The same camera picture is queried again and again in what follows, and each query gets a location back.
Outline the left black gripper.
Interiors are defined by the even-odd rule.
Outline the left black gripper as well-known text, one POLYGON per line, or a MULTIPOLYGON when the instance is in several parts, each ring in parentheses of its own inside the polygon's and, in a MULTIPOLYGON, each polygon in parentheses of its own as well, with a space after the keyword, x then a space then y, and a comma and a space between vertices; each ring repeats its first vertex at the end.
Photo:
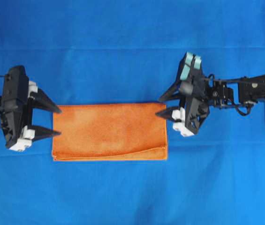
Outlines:
POLYGON ((23 65, 9 69, 4 76, 1 108, 3 110, 1 126, 6 139, 6 148, 13 151, 24 151, 32 145, 32 142, 61 135, 61 132, 42 126, 28 125, 24 123, 24 117, 28 115, 24 110, 28 106, 28 100, 32 99, 32 108, 41 109, 52 113, 61 113, 62 110, 30 81, 23 65))

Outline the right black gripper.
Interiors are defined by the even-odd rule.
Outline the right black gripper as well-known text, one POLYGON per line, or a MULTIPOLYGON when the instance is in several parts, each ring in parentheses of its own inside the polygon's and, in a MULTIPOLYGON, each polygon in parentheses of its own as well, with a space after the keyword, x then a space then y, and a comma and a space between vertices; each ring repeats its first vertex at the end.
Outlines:
POLYGON ((196 135, 209 115, 209 106, 206 102, 208 82, 205 80, 201 64, 200 56, 186 52, 179 63, 175 82, 158 98, 160 103, 179 100, 179 106, 166 108, 155 115, 172 121, 173 129, 180 132, 183 137, 196 135), (185 96, 179 91, 182 81, 193 84, 191 96, 185 96))

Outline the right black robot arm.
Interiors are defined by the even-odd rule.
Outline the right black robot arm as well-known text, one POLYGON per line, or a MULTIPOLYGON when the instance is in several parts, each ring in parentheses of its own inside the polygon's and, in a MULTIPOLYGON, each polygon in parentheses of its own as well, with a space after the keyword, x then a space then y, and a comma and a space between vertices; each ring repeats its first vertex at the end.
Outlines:
POLYGON ((156 113, 156 116, 173 122, 173 129, 183 137, 196 135, 209 116, 209 107, 235 109, 241 116, 250 114, 260 101, 265 101, 265 75, 252 78, 215 79, 205 76, 200 56, 186 52, 179 63, 174 83, 159 98, 164 103, 179 100, 156 113))

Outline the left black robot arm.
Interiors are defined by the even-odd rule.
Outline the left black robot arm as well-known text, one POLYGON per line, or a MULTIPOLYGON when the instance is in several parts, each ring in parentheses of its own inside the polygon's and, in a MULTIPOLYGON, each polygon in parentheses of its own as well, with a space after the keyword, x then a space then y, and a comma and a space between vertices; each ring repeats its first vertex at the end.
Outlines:
POLYGON ((33 109, 61 113, 61 109, 26 75, 23 65, 3 76, 0 96, 0 128, 6 148, 22 152, 33 142, 61 135, 61 132, 32 124, 33 109))

